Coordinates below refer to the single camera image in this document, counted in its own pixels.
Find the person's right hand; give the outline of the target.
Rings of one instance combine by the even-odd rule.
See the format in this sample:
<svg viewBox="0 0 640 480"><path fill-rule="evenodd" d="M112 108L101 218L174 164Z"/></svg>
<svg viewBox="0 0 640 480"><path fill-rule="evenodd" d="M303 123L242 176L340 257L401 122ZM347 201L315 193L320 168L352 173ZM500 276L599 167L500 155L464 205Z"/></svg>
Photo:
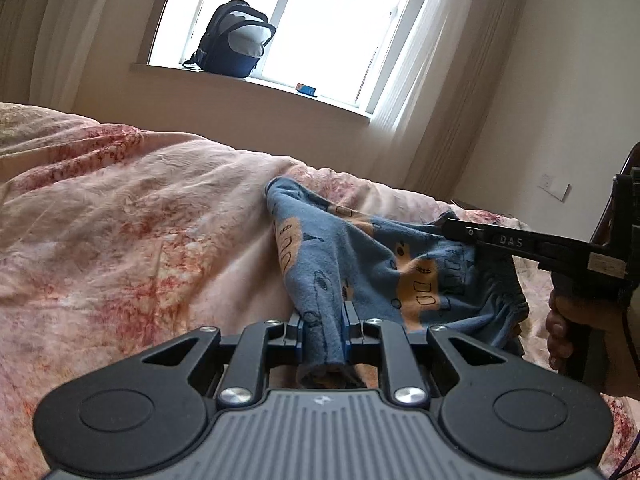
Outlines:
<svg viewBox="0 0 640 480"><path fill-rule="evenodd" d="M547 349L552 370L560 370L577 353L577 342L571 328L586 326L602 335L601 351L608 364L613 364L620 351L626 352L620 308L604 301L591 301L570 296L554 288L549 297L550 312L546 318Z"/></svg>

